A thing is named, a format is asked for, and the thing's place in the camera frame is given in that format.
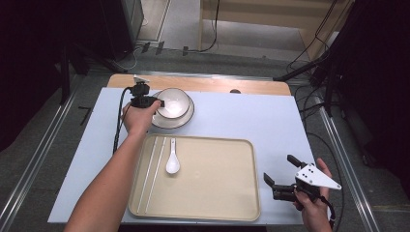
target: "white bowl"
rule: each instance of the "white bowl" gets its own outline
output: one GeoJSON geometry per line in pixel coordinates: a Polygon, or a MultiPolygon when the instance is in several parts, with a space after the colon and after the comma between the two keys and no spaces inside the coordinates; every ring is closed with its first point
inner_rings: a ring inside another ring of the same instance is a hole
{"type": "Polygon", "coordinates": [[[190,108],[190,98],[180,89],[162,90],[158,94],[158,99],[165,102],[165,107],[158,109],[159,114],[164,118],[176,119],[182,117],[190,108]]]}

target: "white ceramic spoon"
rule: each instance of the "white ceramic spoon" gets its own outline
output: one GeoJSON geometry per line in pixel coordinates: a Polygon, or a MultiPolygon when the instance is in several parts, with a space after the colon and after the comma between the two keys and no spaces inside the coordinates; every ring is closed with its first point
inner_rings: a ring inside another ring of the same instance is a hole
{"type": "Polygon", "coordinates": [[[177,159],[177,154],[175,153],[175,143],[176,143],[176,139],[171,138],[171,153],[169,154],[169,159],[168,159],[168,162],[166,163],[166,171],[169,174],[176,173],[180,168],[180,164],[177,159]]]}

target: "metal frame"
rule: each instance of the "metal frame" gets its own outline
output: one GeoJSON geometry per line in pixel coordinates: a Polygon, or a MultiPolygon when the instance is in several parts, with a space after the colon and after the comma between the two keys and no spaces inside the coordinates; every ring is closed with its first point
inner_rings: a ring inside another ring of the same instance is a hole
{"type": "Polygon", "coordinates": [[[34,152],[33,157],[7,200],[6,206],[0,216],[0,231],[8,231],[12,226],[15,216],[27,196],[34,180],[36,179],[48,150],[72,106],[74,96],[81,82],[82,78],[79,78],[78,75],[73,78],[72,93],[66,102],[63,105],[60,105],[57,109],[57,112],[48,126],[42,141],[34,152]]]}
{"type": "MultiPolygon", "coordinates": [[[[315,100],[316,102],[322,102],[317,97],[315,98],[315,100]]],[[[324,107],[320,108],[320,115],[334,146],[337,161],[340,163],[343,174],[345,175],[347,185],[350,188],[366,231],[380,231],[379,225],[376,221],[376,218],[374,217],[373,211],[371,210],[370,203],[367,201],[366,194],[362,189],[356,172],[350,162],[350,158],[348,157],[340,136],[338,135],[337,127],[333,118],[330,118],[328,116],[324,107]]]]}

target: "white table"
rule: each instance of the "white table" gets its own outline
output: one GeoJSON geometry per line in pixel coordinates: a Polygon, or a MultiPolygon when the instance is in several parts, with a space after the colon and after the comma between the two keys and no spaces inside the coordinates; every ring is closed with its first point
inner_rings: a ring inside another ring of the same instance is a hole
{"type": "MultiPolygon", "coordinates": [[[[60,189],[48,222],[65,223],[81,193],[112,156],[118,104],[123,89],[104,88],[97,100],[73,162],[60,189]]],[[[278,185],[295,183],[299,170],[286,160],[291,154],[304,162],[314,162],[308,139],[293,97],[270,95],[224,94],[187,91],[195,105],[191,120],[179,129],[152,127],[151,133],[191,136],[242,138],[254,146],[259,184],[261,215],[256,221],[187,220],[135,217],[127,209],[124,223],[164,224],[301,224],[300,212],[290,202],[273,199],[264,183],[263,173],[278,185]]],[[[126,94],[124,102],[131,95],[126,94]]],[[[121,130],[120,143],[126,136],[121,130]]]]}

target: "plastic tray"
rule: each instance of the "plastic tray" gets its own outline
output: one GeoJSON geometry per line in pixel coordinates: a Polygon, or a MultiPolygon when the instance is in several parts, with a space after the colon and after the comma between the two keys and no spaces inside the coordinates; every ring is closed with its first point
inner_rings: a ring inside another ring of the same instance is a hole
{"type": "Polygon", "coordinates": [[[138,217],[256,220],[260,215],[252,144],[242,139],[150,134],[135,171],[130,211],[138,217]],[[165,170],[170,138],[181,164],[165,170]]]}

